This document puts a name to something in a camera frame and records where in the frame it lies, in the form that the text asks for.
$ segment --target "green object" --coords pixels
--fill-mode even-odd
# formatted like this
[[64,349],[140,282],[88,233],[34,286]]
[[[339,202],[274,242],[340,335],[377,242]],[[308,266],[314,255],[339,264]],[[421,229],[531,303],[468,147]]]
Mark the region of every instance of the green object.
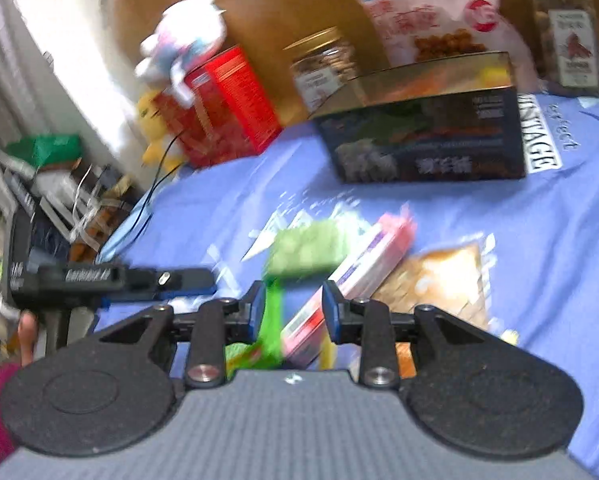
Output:
[[266,262],[266,280],[329,274],[348,253],[347,238],[333,220],[279,231]]
[[282,288],[278,282],[266,286],[266,307],[259,337],[252,345],[234,343],[226,347],[226,371],[240,368],[270,369],[281,365]]
[[35,168],[71,162],[82,156],[82,139],[77,134],[52,134],[25,137],[6,146],[6,153]]

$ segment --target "red box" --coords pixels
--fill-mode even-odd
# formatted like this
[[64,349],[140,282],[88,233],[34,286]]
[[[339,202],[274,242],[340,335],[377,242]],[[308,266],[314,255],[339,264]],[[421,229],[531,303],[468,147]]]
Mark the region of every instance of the red box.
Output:
[[171,133],[183,132],[178,140],[194,167],[259,155],[281,132],[241,47],[218,54],[184,82],[196,95],[196,106],[183,108],[168,90],[153,102]]

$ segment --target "hello kitty plush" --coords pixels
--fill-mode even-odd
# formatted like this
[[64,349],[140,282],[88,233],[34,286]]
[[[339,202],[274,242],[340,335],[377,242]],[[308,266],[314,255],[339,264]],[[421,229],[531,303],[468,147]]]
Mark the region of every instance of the hello kitty plush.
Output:
[[140,46],[145,57],[135,75],[149,86],[172,85],[172,94],[185,108],[194,94],[184,76],[217,54],[226,39],[226,25],[214,0],[182,0],[164,11],[154,34]]

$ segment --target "white wall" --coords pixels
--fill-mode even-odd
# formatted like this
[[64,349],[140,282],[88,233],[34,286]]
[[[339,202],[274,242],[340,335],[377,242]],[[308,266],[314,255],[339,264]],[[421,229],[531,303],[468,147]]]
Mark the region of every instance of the white wall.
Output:
[[[146,143],[128,124],[144,89],[108,38],[99,0],[17,0],[17,5],[39,49],[52,54],[55,75],[98,138],[127,173],[148,187],[154,168],[141,166]],[[87,145],[97,145],[88,132],[82,136]]]

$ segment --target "yellow duck toy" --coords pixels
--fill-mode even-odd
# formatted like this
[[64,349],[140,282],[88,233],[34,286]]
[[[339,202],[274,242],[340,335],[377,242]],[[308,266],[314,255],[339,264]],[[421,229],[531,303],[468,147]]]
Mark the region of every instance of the yellow duck toy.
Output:
[[[168,130],[166,121],[164,121],[161,113],[159,113],[159,110],[153,103],[154,97],[159,93],[159,90],[149,90],[137,102],[137,122],[142,133],[148,140],[148,148],[142,156],[142,162],[155,166],[162,160],[166,148],[168,148],[168,145],[172,141],[172,135]],[[186,162],[186,156],[183,154],[179,144],[175,142],[168,150],[163,168],[169,172],[184,162]]]

